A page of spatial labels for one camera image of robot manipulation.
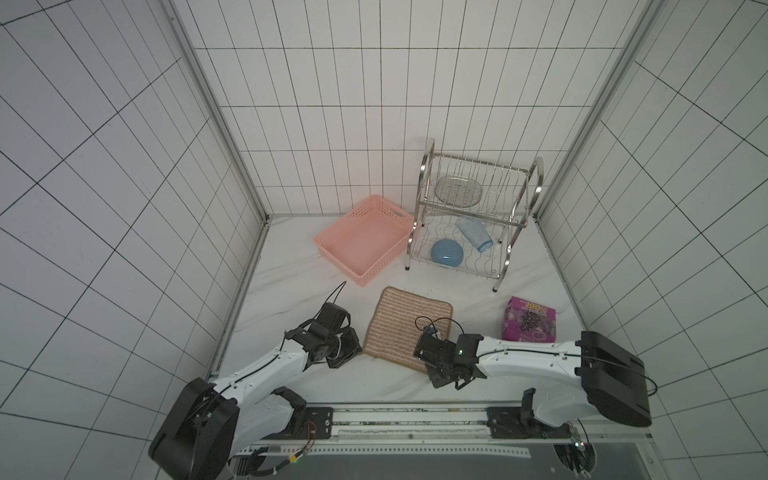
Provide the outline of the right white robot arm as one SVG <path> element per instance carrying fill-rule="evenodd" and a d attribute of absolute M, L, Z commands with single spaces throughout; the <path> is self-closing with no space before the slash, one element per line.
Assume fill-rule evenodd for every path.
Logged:
<path fill-rule="evenodd" d="M 517 377 L 545 382 L 524 391 L 517 407 L 490 407 L 494 439 L 566 439 L 573 421 L 601 415 L 615 423 L 651 425 L 649 397 L 655 383 L 643 361 L 605 336 L 584 331 L 577 341 L 518 344 L 461 334 L 441 339 L 427 330 L 414 349 L 432 385 L 461 390 L 477 379 Z"/>

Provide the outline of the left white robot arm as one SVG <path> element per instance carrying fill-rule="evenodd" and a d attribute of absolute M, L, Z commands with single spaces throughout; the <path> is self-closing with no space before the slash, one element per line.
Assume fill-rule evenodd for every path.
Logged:
<path fill-rule="evenodd" d="M 338 369 L 361 350 L 349 312 L 324 303 L 243 370 L 213 382 L 190 381 L 152 440 L 149 458 L 172 479 L 215 479 L 260 440 L 317 439 L 321 421 L 288 385 L 313 365 Z"/>

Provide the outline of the brown striped square dishcloth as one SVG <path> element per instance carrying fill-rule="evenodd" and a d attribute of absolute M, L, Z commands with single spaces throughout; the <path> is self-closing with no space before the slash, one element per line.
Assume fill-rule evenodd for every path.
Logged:
<path fill-rule="evenodd" d="M 368 326 L 363 352 L 371 357 L 425 374 L 425 364 L 414 356 L 422 334 L 420 327 L 435 320 L 442 338 L 447 338 L 453 306 L 392 286 L 385 288 Z"/>

